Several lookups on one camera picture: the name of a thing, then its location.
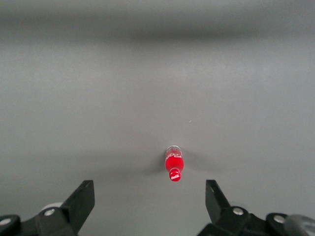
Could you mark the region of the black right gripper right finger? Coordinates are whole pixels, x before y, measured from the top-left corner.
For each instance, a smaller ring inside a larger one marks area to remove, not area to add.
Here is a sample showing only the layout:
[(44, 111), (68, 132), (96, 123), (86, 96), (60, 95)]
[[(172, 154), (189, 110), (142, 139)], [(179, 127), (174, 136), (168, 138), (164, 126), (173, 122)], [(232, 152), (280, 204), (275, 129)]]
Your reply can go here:
[(260, 219), (232, 206), (215, 180), (206, 181), (206, 209), (211, 219), (199, 236), (313, 236), (315, 220), (300, 214), (269, 213)]

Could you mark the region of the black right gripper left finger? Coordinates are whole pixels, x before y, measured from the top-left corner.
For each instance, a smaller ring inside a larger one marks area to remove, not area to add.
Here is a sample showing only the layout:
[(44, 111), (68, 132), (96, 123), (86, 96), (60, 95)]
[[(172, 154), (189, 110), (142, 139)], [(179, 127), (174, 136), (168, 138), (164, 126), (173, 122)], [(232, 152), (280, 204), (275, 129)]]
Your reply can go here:
[(92, 180), (83, 181), (60, 206), (50, 204), (33, 218), (19, 215), (0, 217), (2, 236), (77, 236), (95, 206)]

